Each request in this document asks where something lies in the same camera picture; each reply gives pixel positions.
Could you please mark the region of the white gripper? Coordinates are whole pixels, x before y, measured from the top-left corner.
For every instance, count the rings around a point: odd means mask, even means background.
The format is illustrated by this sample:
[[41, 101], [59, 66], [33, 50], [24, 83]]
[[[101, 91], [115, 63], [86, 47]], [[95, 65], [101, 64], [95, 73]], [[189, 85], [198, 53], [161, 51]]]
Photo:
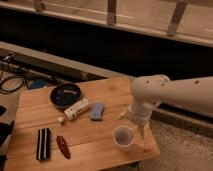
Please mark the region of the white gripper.
[[148, 144], [148, 129], [149, 120], [154, 110], [154, 106], [149, 103], [140, 103], [138, 101], [132, 101], [128, 106], [127, 111], [123, 111], [117, 115], [117, 119], [128, 118], [131, 122], [138, 125], [138, 130], [140, 132], [141, 139], [144, 143], [144, 151], [148, 152], [150, 150]]

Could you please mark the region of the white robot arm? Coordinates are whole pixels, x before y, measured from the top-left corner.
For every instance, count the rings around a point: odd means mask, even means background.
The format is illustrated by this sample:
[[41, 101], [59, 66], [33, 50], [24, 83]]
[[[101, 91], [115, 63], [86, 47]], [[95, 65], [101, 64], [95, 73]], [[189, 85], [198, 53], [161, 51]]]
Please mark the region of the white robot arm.
[[213, 76], [171, 80], [166, 75], [141, 76], [131, 82], [132, 101], [118, 117], [136, 124], [144, 150], [148, 145], [149, 121], [153, 111], [166, 103], [213, 118]]

